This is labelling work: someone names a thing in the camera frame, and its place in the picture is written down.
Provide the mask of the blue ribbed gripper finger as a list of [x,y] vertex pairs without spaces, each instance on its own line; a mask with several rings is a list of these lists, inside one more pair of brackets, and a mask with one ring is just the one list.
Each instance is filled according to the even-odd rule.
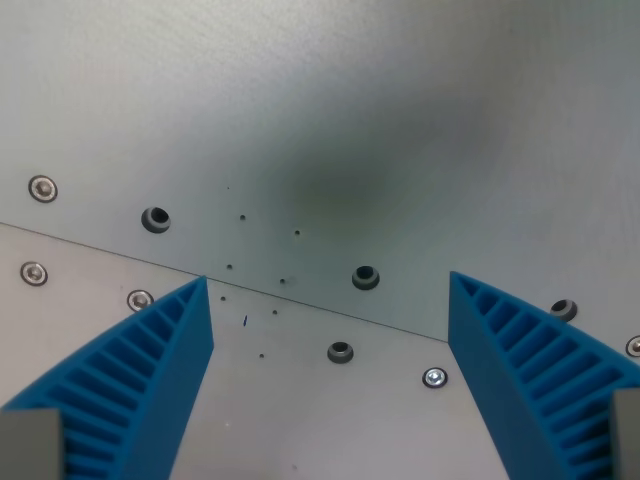
[[53,409],[68,479],[167,479],[214,349],[205,278],[129,316],[4,411]]
[[609,408],[639,367],[477,279],[449,277],[448,343],[508,476],[610,479]]

